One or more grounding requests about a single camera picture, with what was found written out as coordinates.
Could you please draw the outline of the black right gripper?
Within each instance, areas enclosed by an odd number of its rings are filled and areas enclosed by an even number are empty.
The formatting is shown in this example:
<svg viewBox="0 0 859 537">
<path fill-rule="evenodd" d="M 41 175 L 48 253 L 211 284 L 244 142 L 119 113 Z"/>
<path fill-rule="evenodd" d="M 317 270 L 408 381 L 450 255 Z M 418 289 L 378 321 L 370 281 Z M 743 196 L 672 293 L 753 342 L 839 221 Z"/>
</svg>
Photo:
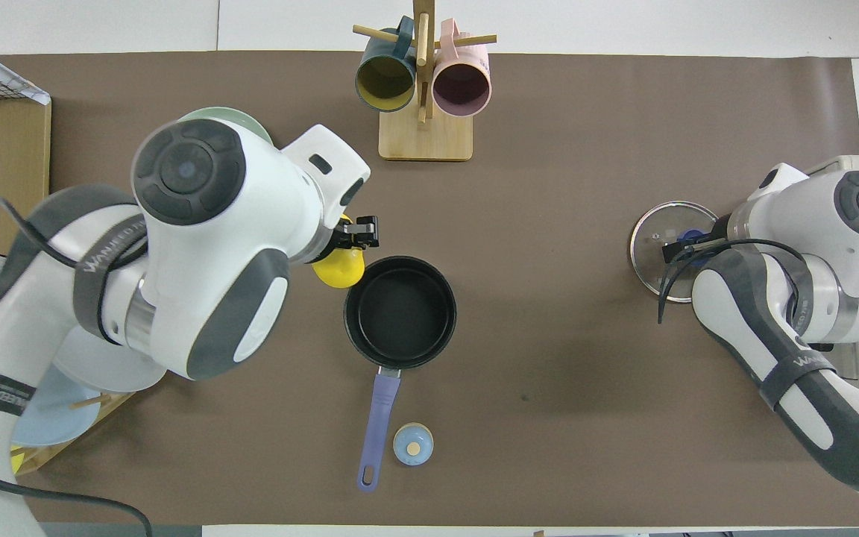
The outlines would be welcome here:
<svg viewBox="0 0 859 537">
<path fill-rule="evenodd" d="M 662 257 L 665 264 L 671 264 L 685 256 L 689 256 L 685 252 L 689 251 L 695 244 L 698 244 L 698 259 L 708 260 L 710 257 L 729 248 L 730 242 L 729 220 L 716 220 L 712 229 L 701 239 L 698 237 L 682 238 L 682 240 L 677 242 L 664 245 L 662 247 Z"/>
</svg>

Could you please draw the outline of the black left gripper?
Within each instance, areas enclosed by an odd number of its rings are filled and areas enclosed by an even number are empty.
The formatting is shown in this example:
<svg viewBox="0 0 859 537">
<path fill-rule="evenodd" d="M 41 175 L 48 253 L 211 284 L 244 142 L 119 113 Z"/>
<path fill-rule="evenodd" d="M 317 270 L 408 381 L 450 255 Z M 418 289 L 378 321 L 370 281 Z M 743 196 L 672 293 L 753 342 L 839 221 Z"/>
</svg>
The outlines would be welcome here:
<svg viewBox="0 0 859 537">
<path fill-rule="evenodd" d="M 325 245 L 325 254 L 334 249 L 351 249 L 356 245 L 355 233 L 359 234 L 359 248 L 378 248 L 380 245 L 377 216 L 359 216 L 354 223 L 338 223 L 332 230 L 330 241 Z"/>
</svg>

